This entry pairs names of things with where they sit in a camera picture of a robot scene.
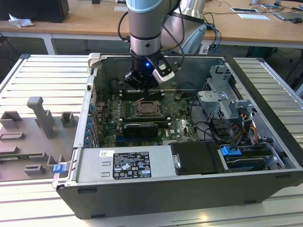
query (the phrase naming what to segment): blue drive bracket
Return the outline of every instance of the blue drive bracket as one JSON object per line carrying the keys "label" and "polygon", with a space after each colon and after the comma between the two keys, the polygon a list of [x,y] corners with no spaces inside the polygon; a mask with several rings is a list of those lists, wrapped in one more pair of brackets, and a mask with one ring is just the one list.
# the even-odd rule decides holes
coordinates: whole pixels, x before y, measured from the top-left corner
{"label": "blue drive bracket", "polygon": [[236,150],[233,150],[230,148],[230,146],[223,146],[221,148],[221,152],[223,154],[223,156],[226,156],[226,155],[242,155],[240,149],[236,149]]}
{"label": "blue drive bracket", "polygon": [[66,173],[66,164],[56,164],[53,167],[54,174],[64,174]]}

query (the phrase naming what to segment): aluminum profile table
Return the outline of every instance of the aluminum profile table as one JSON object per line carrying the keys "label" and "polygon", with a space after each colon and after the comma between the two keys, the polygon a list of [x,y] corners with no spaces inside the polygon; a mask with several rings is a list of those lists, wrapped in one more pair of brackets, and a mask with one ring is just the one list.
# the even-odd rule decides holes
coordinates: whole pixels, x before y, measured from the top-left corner
{"label": "aluminum profile table", "polygon": [[[302,100],[264,62],[236,58],[288,130],[303,142]],[[41,95],[53,115],[80,113],[87,77],[87,56],[31,55],[19,60],[0,85],[0,113],[25,110],[27,98]],[[14,99],[10,105],[5,99]],[[86,227],[245,227],[302,226],[303,184],[284,188],[261,204],[186,210],[149,215],[80,220],[51,186],[52,179],[0,183],[0,225]]]}

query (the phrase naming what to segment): blue cable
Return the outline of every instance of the blue cable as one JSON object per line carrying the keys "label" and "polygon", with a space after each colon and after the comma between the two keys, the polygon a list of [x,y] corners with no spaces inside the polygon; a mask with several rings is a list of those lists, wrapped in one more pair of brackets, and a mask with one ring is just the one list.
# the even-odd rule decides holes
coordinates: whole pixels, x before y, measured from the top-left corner
{"label": "blue cable", "polygon": [[218,47],[219,47],[219,33],[217,31],[217,29],[215,29],[213,26],[211,26],[210,24],[206,23],[206,26],[209,26],[211,29],[213,29],[213,31],[215,32],[216,36],[217,36],[217,44],[216,44],[216,48],[213,52],[213,54],[217,51]]}

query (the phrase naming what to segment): desk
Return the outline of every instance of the desk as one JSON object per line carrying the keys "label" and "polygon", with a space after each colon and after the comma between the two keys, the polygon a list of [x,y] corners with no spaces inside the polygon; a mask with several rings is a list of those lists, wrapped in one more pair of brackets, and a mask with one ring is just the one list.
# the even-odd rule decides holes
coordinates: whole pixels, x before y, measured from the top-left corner
{"label": "desk", "polygon": [[[233,7],[251,8],[251,0],[226,0]],[[298,2],[283,2],[284,6],[298,6]],[[49,54],[55,54],[52,39],[119,40],[117,25],[123,12],[114,11],[115,4],[103,2],[69,0],[70,12],[63,23],[35,22],[32,27],[17,28],[8,21],[0,21],[0,32],[5,36],[42,38]],[[232,12],[223,2],[208,1],[204,12]],[[215,24],[222,33],[221,44],[244,46],[268,46],[303,48],[303,24],[292,24],[266,14],[270,21],[241,19],[237,14],[214,14]],[[122,35],[127,35],[128,20],[121,25]],[[214,39],[213,31],[205,34],[205,43]]]}

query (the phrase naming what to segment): computer case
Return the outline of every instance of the computer case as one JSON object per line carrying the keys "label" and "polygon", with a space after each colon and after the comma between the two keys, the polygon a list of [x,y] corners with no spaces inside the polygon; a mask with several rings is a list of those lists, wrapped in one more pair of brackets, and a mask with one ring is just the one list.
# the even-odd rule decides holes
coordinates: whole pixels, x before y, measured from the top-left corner
{"label": "computer case", "polygon": [[20,19],[62,23],[69,11],[67,0],[0,0],[0,20],[9,13]]}

